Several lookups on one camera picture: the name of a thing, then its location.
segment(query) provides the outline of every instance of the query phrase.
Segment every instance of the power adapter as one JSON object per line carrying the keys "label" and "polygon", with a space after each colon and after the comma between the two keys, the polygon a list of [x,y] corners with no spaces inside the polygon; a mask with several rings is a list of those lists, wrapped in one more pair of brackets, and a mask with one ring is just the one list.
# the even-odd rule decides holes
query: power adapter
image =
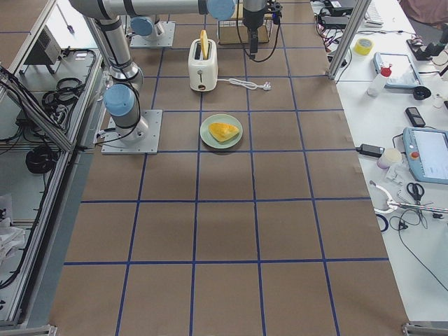
{"label": "power adapter", "polygon": [[362,155],[380,158],[384,152],[384,147],[367,145],[366,143],[363,143],[361,146],[356,147],[356,151]]}

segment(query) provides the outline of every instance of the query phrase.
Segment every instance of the electronic device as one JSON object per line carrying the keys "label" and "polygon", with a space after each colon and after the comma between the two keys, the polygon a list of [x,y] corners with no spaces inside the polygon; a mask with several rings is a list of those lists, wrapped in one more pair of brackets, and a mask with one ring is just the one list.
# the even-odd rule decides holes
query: electronic device
{"label": "electronic device", "polygon": [[413,89],[423,85],[419,72],[414,63],[406,54],[389,54],[376,52],[373,64],[377,73],[381,71],[381,64],[392,64],[392,74],[388,78],[386,88],[390,89]]}
{"label": "electronic device", "polygon": [[216,43],[213,40],[208,40],[207,43],[207,59],[204,59],[200,39],[194,40],[190,46],[188,74],[190,76],[190,88],[194,91],[211,91],[218,82]]}
{"label": "electronic device", "polygon": [[37,38],[31,52],[25,60],[25,65],[54,65],[61,55],[61,47],[51,31],[45,26]]}
{"label": "electronic device", "polygon": [[384,153],[384,147],[367,145],[366,143],[363,143],[361,146],[356,147],[356,151],[362,155],[380,158]]}
{"label": "electronic device", "polygon": [[412,126],[414,127],[425,127],[425,120],[421,117],[421,114],[417,107],[408,107],[405,110],[407,117],[409,118]]}
{"label": "electronic device", "polygon": [[431,61],[433,56],[440,55],[445,49],[448,44],[448,24],[444,23],[442,30],[443,32],[439,42],[436,44],[431,42],[425,48],[423,48],[424,43],[419,37],[406,40],[417,61]]}
{"label": "electronic device", "polygon": [[356,0],[325,0],[323,4],[331,16],[346,16],[353,11]]}
{"label": "electronic device", "polygon": [[406,127],[403,143],[417,181],[448,184],[448,131]]}
{"label": "electronic device", "polygon": [[345,29],[350,19],[346,16],[318,15],[317,20],[325,29]]}
{"label": "electronic device", "polygon": [[382,28],[384,25],[383,18],[378,13],[374,0],[370,2],[367,12],[364,15],[364,25],[366,27]]}

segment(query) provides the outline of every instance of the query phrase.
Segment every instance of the plug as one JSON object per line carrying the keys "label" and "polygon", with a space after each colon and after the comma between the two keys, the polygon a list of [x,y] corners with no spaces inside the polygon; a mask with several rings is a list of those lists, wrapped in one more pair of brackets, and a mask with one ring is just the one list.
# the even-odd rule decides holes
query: plug
{"label": "plug", "polygon": [[400,230],[406,230],[408,228],[408,226],[406,225],[406,223],[404,222],[403,219],[400,219],[400,222],[398,224],[398,231]]}
{"label": "plug", "polygon": [[264,90],[264,91],[269,91],[269,90],[271,90],[271,89],[272,89],[271,82],[266,82],[266,83],[263,85],[263,90]]}

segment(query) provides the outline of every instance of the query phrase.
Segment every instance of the person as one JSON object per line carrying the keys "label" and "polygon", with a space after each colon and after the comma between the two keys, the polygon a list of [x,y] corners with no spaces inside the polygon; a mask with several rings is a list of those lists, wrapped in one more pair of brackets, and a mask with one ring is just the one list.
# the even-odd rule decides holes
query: person
{"label": "person", "polygon": [[448,0],[401,0],[406,16],[421,23],[439,25],[448,22]]}

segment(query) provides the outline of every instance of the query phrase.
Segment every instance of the bread slice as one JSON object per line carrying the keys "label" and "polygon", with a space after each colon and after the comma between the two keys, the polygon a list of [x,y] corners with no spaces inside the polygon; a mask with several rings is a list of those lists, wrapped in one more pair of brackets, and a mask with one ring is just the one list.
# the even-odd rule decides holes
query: bread slice
{"label": "bread slice", "polygon": [[239,129],[224,122],[214,122],[209,125],[209,132],[218,142],[224,142],[236,136]]}

